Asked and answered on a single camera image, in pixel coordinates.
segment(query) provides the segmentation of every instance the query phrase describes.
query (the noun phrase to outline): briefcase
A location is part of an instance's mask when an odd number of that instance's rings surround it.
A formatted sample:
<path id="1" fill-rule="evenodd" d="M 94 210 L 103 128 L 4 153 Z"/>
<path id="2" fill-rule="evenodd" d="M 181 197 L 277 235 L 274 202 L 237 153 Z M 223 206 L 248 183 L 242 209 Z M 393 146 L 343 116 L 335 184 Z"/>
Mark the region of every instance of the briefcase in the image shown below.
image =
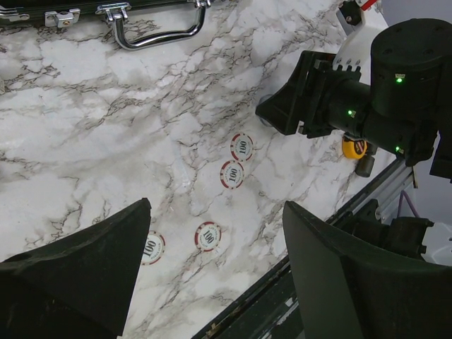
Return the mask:
<path id="1" fill-rule="evenodd" d="M 0 0 L 0 25 L 38 22 L 47 27 L 76 26 L 81 16 L 100 16 L 111 26 L 117 43 L 128 50 L 143 49 L 198 34 L 213 0 Z M 188 30 L 151 34 L 134 41 L 126 39 L 124 22 L 131 11 L 152 7 L 191 4 L 196 10 L 194 24 Z"/>

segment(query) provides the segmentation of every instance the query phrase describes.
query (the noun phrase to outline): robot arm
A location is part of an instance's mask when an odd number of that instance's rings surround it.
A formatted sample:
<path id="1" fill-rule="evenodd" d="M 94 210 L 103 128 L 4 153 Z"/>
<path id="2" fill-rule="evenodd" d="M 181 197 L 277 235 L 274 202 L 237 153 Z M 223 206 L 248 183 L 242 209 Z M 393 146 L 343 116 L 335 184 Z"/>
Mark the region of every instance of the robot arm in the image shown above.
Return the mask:
<path id="1" fill-rule="evenodd" d="M 256 114 L 285 135 L 296 133 L 300 121 L 308 138 L 340 129 L 409 167 L 432 157 L 439 131 L 430 174 L 452 179 L 452 24 L 414 19 L 384 29 L 382 21 L 368 25 L 373 8 L 359 12 L 362 22 L 337 55 L 304 51 L 289 82 Z M 369 55 L 365 85 L 360 64 Z"/>

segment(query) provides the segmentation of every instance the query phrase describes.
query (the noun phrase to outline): yellow object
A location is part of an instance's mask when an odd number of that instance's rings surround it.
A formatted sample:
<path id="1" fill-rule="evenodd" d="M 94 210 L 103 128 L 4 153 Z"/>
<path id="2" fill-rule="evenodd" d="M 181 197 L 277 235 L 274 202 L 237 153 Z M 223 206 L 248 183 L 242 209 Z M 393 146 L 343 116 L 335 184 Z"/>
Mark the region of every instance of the yellow object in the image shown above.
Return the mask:
<path id="1" fill-rule="evenodd" d="M 361 159 L 367 151 L 367 142 L 364 140 L 353 141 L 344 138 L 342 141 L 342 151 L 347 159 Z"/>

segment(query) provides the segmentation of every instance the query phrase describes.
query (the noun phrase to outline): white marble surface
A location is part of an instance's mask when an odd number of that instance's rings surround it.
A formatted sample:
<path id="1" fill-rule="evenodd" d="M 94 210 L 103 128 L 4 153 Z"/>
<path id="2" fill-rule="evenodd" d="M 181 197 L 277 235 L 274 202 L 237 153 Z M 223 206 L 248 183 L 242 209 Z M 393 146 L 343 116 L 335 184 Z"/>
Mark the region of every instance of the white marble surface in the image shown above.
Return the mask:
<path id="1" fill-rule="evenodd" d="M 194 335 L 284 257 L 286 200 L 325 219 L 369 182 L 340 133 L 284 137 L 254 115 L 303 49 L 338 50 L 337 4 L 218 1 L 192 40 L 140 52 L 118 48 L 98 20 L 1 29 L 0 261 L 147 197 L 167 247 L 140 269 L 124 337 Z M 190 6 L 170 9 L 131 16 L 132 36 L 190 25 Z M 256 153 L 230 191 L 219 173 L 239 132 Z M 392 159 L 379 151 L 374 175 Z M 205 221 L 222 239 L 201 253 Z"/>

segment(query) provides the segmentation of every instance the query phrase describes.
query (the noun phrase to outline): purple wire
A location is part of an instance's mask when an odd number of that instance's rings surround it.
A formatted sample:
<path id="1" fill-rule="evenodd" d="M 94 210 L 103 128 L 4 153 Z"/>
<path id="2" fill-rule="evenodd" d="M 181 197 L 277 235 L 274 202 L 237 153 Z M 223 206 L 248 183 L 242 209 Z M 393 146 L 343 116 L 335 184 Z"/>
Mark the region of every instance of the purple wire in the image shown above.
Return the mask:
<path id="1" fill-rule="evenodd" d="M 405 197 L 410 210 L 412 212 L 412 214 L 415 215 L 416 218 L 420 218 L 419 213 L 416 211 L 415 206 L 413 205 L 410 197 L 408 196 L 407 192 L 405 191 L 401 191 L 400 192 L 400 198 L 398 199 L 398 211 L 397 211 L 397 218 L 400 217 L 400 212 L 402 211 L 402 202 L 403 202 L 403 197 Z"/>

